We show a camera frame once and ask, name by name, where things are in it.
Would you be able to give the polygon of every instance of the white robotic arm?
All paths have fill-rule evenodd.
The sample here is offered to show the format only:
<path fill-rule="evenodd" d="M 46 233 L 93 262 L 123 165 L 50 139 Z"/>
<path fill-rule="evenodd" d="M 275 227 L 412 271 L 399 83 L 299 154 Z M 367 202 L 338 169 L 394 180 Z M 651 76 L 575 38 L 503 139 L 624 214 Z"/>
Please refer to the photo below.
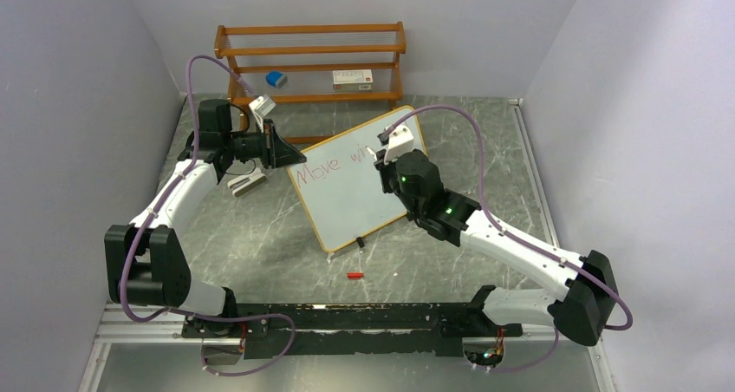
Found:
<path fill-rule="evenodd" d="M 385 146 L 371 153 L 383 192 L 400 199 L 410 220 L 436 239 L 487 254 L 541 286 L 517 291 L 496 287 L 484 307 L 494 324 L 547 325 L 577 343 L 597 343 L 615 300 L 579 272 L 593 275 L 616 294 L 607 257 L 596 251 L 584 257 L 544 243 L 483 211 L 475 200 L 445 189 L 436 165 L 413 149 L 408 127 L 381 136 L 381 143 Z M 553 252 L 558 260 L 539 251 Z"/>
<path fill-rule="evenodd" d="M 276 168 L 305 162 L 306 157 L 278 136 L 271 120 L 261 116 L 255 133 L 233 132 L 230 107 L 226 100 L 201 102 L 198 159 L 193 167 L 190 167 L 194 150 L 192 134 L 164 186 L 166 190 L 128 225 L 113 225 L 107 231 L 107 281 L 110 297 L 115 302 L 120 302 L 120 281 L 132 246 L 136 257 L 149 252 L 150 262 L 133 260 L 127 278 L 130 304 L 160 305 L 206 316 L 237 314 L 231 291 L 192 278 L 176 233 L 185 230 L 201 201 L 217 186 L 234 160 L 260 159 L 263 167 Z M 265 113 L 252 105 L 251 110 Z M 151 214 L 153 219 L 147 224 Z M 133 246 L 139 231 L 142 237 Z"/>

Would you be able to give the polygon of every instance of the white box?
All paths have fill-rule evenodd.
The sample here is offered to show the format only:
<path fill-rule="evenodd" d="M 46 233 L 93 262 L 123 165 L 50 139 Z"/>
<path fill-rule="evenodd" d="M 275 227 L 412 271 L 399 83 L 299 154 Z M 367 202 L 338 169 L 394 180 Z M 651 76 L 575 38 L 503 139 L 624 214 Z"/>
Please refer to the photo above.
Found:
<path fill-rule="evenodd" d="M 332 71 L 332 88 L 336 92 L 372 91 L 372 69 Z"/>

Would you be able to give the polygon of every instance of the white wall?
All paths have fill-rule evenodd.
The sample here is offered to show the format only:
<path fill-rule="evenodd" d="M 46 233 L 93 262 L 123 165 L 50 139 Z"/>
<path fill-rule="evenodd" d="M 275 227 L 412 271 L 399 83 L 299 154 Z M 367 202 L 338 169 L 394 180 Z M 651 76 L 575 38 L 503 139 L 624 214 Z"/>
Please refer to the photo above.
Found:
<path fill-rule="evenodd" d="M 214 52 L 225 26 L 403 21 L 404 91 L 521 96 L 575 0 L 133 0 L 179 88 L 184 64 Z M 194 88 L 224 92 L 227 75 L 197 68 Z"/>
<path fill-rule="evenodd" d="M 130 0 L 0 0 L 0 389 L 79 387 L 104 233 L 153 196 L 179 108 Z"/>
<path fill-rule="evenodd" d="M 634 312 L 604 335 L 623 391 L 735 384 L 733 20 L 735 0 L 577 0 L 525 98 L 560 239 L 606 252 Z"/>

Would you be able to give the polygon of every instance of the blue sponge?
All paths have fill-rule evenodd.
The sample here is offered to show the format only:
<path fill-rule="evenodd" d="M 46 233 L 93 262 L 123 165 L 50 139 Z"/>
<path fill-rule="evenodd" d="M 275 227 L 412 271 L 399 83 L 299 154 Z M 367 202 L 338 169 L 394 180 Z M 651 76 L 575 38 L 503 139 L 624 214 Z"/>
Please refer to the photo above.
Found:
<path fill-rule="evenodd" d="M 283 84 L 285 84 L 288 80 L 289 77 L 287 77 L 284 73 L 279 73 L 278 71 L 270 71 L 265 76 L 265 81 L 268 82 L 271 87 L 275 88 L 283 87 Z"/>

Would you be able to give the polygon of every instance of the marble floor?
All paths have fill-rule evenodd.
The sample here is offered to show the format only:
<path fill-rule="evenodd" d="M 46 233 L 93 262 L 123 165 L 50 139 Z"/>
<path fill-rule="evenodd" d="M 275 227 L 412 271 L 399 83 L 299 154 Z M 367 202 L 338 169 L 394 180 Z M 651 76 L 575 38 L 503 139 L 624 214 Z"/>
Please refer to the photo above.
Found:
<path fill-rule="evenodd" d="M 219 97 L 223 96 L 197 95 L 195 100 Z M 466 108 L 483 130 L 484 196 L 492 211 L 544 238 L 539 201 L 507 100 L 407 96 L 400 105 L 418 108 L 440 102 Z M 283 104 L 269 117 L 284 136 L 337 134 L 387 111 L 385 102 Z M 438 110 L 420 114 L 419 123 L 445 186 L 477 198 L 477 143 L 467 121 Z M 161 183 L 170 176 L 191 131 L 192 116 L 185 104 Z M 247 169 L 236 164 L 230 171 Z M 535 287 L 494 259 L 439 242 L 405 219 L 367 236 L 363 249 L 350 245 L 328 260 L 286 170 L 265 173 L 265 184 L 241 198 L 234 198 L 224 183 L 218 186 L 179 235 L 192 275 L 230 287 L 238 302 L 469 301 L 483 284 Z M 349 281 L 346 273 L 351 271 L 363 272 L 365 277 Z"/>

